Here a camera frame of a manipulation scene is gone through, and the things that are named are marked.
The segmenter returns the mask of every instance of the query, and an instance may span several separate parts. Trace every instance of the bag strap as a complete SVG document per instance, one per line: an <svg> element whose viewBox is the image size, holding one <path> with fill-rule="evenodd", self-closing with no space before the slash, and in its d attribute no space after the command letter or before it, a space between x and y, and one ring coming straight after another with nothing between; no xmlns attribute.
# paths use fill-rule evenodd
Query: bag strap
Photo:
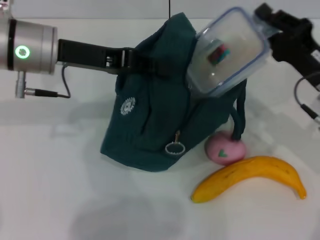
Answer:
<svg viewBox="0 0 320 240"><path fill-rule="evenodd" d="M247 85L247 80L244 80L242 90L236 100L236 109L233 107L231 110L231 117L234 122L234 128L233 128L231 139L236 141L239 141L241 139L241 135L244 133L246 128L246 115L245 115L246 85Z"/></svg>

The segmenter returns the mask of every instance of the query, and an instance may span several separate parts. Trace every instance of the green triangle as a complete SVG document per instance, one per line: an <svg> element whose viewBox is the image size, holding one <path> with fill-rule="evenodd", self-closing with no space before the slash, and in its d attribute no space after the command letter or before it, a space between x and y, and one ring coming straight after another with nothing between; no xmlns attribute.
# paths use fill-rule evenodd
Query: green triangle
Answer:
<svg viewBox="0 0 320 240"><path fill-rule="evenodd" d="M223 149L220 150L218 156L221 157L221 158L226 158L226 157L228 157L228 155L225 153L225 150L223 150Z"/></svg>

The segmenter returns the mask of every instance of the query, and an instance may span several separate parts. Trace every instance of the bag logo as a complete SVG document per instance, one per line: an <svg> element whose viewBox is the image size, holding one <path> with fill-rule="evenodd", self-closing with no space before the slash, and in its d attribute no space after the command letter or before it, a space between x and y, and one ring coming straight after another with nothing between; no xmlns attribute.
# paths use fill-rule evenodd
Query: bag logo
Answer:
<svg viewBox="0 0 320 240"><path fill-rule="evenodd" d="M130 113L136 105L136 99L134 97L130 97L124 101L121 106L120 113L125 116Z"/></svg>

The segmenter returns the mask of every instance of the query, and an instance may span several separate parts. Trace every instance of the green indicator light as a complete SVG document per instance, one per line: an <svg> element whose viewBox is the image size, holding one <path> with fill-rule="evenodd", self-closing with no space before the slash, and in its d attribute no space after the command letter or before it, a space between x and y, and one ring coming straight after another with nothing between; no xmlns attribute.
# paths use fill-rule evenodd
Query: green indicator light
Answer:
<svg viewBox="0 0 320 240"><path fill-rule="evenodd" d="M20 45L15 49L15 55L20 59L26 59L30 55L30 50L26 46Z"/></svg>

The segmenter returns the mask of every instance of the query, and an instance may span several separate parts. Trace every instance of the black cable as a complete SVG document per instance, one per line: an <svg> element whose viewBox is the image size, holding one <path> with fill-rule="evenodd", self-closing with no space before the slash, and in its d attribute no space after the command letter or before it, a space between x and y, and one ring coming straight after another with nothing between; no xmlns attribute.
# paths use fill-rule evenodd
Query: black cable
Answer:
<svg viewBox="0 0 320 240"><path fill-rule="evenodd" d="M312 78L312 77L318 76L318 75L320 75L320 71L313 72L313 73L311 73L311 74L309 74L307 76L304 76L304 77L300 78L296 82L296 84L294 85L294 89L293 89L293 95L294 95L295 101L299 104L299 106L303 109L303 111L305 111L316 122L318 122L318 120L319 120L319 115L315 111L313 111L310 107L308 107L307 105L301 103L301 101L298 98L298 86L303 80L306 80L308 78Z"/></svg>
<svg viewBox="0 0 320 240"><path fill-rule="evenodd" d="M65 99L71 98L71 93L70 93L70 90L69 90L69 87L68 87L68 84L67 84L67 81L66 81L66 77L65 77L65 69L67 67L68 67L67 65L63 65L62 70L61 70L62 81L63 81L63 84L65 86L67 95L58 94L57 95L58 98L65 98Z"/></svg>

